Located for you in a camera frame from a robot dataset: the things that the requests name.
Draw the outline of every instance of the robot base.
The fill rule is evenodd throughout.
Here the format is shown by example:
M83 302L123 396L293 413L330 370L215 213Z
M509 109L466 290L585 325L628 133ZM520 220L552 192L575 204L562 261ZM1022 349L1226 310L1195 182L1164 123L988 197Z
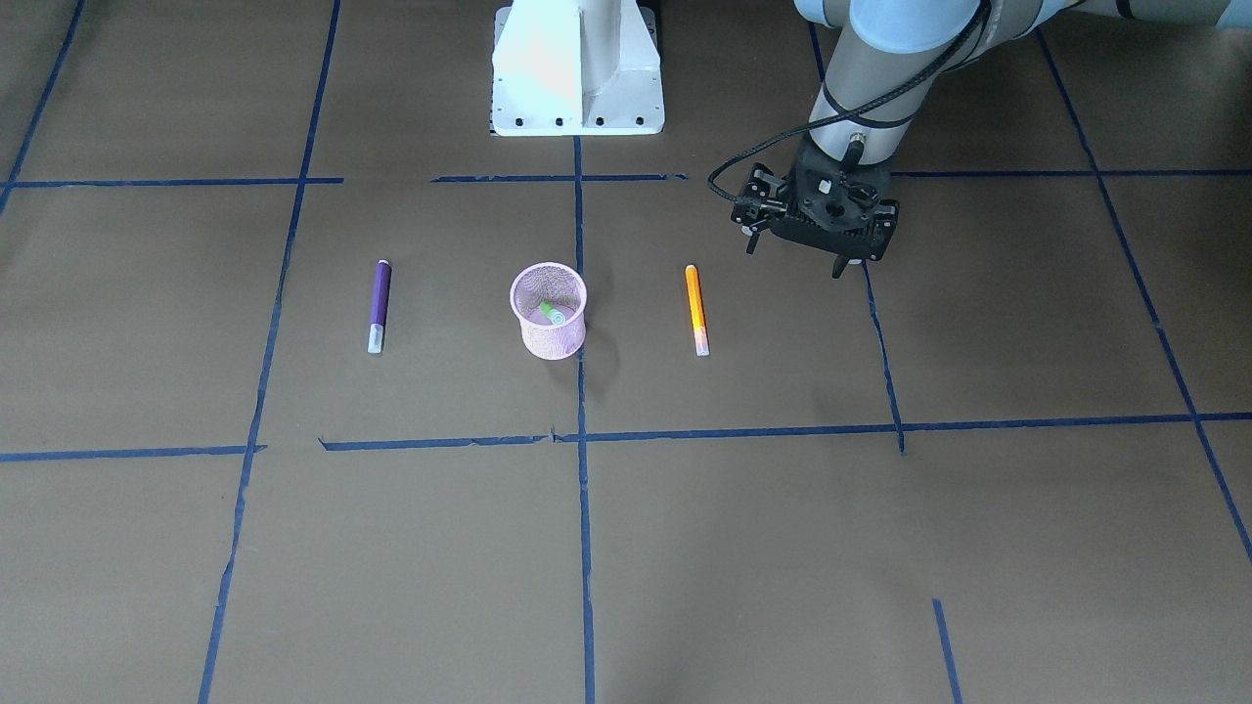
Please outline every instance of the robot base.
M515 0L496 13L491 128L501 137L656 134L656 15L635 0Z

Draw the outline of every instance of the purple marker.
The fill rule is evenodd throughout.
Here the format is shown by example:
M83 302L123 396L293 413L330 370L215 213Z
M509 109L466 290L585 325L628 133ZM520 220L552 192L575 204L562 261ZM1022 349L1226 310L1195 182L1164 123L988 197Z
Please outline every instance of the purple marker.
M374 303L369 309L369 342L366 351L383 353L383 328L387 326L387 296L391 294L391 262L378 259L374 271Z

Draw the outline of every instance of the grid square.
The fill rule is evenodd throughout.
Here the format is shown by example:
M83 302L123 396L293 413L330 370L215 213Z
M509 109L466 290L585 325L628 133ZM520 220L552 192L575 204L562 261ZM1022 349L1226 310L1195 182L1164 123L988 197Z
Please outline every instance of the grid square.
M596 700L947 700L925 500L880 440L591 445Z
M568 184L310 189L287 279L262 441L577 430L577 360L521 339L508 287L573 263ZM382 356L366 353L374 263L392 264Z
M1078 13L1043 33L1102 169L1252 168L1252 34Z
M1199 412L1252 410L1252 178L1107 178Z
M292 188L20 189L0 218L0 448L238 445Z
M23 178L298 174L328 21L326 3L88 3Z
M590 430L891 422L858 268L834 281L831 256L771 236L746 256L700 183L588 183L585 209ZM695 356L687 263L709 357Z
M1247 557L1187 423L591 446L597 700L1237 700Z
M0 175L9 170L65 40L74 0L0 4Z
M582 701L572 445L257 457L213 701Z
M5 701L194 701L239 457L0 465Z
M1191 423L910 436L964 695L1237 701L1248 557Z
M896 195L873 272L906 422L1186 412L1094 179Z
M508 4L346 3L313 172L392 183L573 173L567 139L491 134L495 16Z

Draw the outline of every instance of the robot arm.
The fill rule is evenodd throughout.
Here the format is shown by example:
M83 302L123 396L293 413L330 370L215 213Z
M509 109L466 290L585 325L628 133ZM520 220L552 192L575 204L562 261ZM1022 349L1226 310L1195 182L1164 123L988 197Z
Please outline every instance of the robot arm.
M883 258L899 218L885 199L891 157L939 73L1028 34L1067 8L1128 18L1247 26L1252 0L795 0L800 14L843 25L805 125L719 167L709 184L731 200L752 253L765 230L850 262ZM737 195L716 185L730 165L803 135L785 175L754 164Z

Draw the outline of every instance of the floor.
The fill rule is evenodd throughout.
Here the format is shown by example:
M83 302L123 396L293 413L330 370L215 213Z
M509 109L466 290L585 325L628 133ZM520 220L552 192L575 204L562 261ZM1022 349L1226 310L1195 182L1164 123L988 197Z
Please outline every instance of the floor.
M667 3L662 134L510 140L500 4L0 4L0 701L1252 698L1252 34L942 78L831 281L704 177L834 33Z

